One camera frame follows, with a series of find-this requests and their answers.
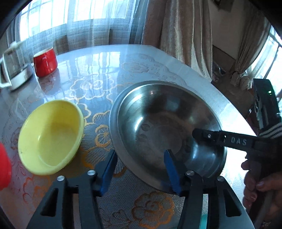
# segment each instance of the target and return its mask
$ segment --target yellow bowl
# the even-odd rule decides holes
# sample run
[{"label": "yellow bowl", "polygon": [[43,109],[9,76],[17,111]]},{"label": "yellow bowl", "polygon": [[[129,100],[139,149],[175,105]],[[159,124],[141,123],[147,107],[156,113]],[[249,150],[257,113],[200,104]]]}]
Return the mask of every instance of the yellow bowl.
[{"label": "yellow bowl", "polygon": [[75,156],[82,140],[81,110],[65,100],[53,100],[36,108],[19,134],[19,157],[28,171],[51,175]]}]

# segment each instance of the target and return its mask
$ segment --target human hand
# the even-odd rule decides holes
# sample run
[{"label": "human hand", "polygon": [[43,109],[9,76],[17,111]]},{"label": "human hand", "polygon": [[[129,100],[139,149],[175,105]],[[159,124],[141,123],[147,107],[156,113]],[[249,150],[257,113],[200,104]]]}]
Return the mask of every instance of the human hand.
[{"label": "human hand", "polygon": [[[248,160],[243,162],[241,167],[243,170],[250,170]],[[264,221],[269,222],[274,219],[282,208],[282,172],[273,173],[256,183],[254,177],[250,171],[248,171],[244,183],[246,187],[244,189],[243,205],[246,209],[250,209],[252,203],[257,199],[256,190],[261,192],[275,190],[274,198]]]}]

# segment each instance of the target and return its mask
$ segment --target metal bolt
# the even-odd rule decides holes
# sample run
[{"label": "metal bolt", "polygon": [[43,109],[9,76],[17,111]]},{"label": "metal bolt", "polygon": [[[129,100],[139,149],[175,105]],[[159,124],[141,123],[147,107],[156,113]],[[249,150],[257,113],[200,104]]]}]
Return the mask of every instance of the metal bolt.
[{"label": "metal bolt", "polygon": [[93,175],[96,174],[96,171],[95,171],[95,170],[89,170],[89,171],[87,172],[87,174],[88,174],[89,176],[93,176]]},{"label": "metal bolt", "polygon": [[64,179],[65,179],[64,176],[58,176],[58,177],[57,177],[57,181],[63,181]]},{"label": "metal bolt", "polygon": [[218,177],[217,177],[217,180],[222,182],[222,181],[224,181],[225,179],[224,179],[224,177],[222,177],[222,176],[218,176]]},{"label": "metal bolt", "polygon": [[186,172],[186,175],[187,176],[194,176],[194,171],[193,170],[188,170],[187,172]]}]

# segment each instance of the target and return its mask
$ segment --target stainless steel bowl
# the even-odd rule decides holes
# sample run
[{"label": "stainless steel bowl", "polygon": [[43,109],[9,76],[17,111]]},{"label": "stainless steel bowl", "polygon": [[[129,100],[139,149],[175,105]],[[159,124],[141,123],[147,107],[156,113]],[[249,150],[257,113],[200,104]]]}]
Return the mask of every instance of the stainless steel bowl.
[{"label": "stainless steel bowl", "polygon": [[188,169],[201,176],[218,176],[226,149],[197,143],[194,128],[221,129],[207,104],[173,83],[145,81],[125,89],[110,112],[113,146],[125,166],[152,187],[173,193],[164,165],[171,149]]}]

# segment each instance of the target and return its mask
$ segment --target red cup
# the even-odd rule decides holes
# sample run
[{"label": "red cup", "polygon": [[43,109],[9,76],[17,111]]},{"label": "red cup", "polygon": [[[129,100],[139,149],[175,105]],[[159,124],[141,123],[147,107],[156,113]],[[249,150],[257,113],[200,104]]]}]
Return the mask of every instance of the red cup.
[{"label": "red cup", "polygon": [[51,74],[58,67],[57,58],[53,48],[44,49],[33,56],[35,73],[38,77]]},{"label": "red cup", "polygon": [[0,143],[0,191],[7,187],[11,181],[12,165],[6,149]]}]

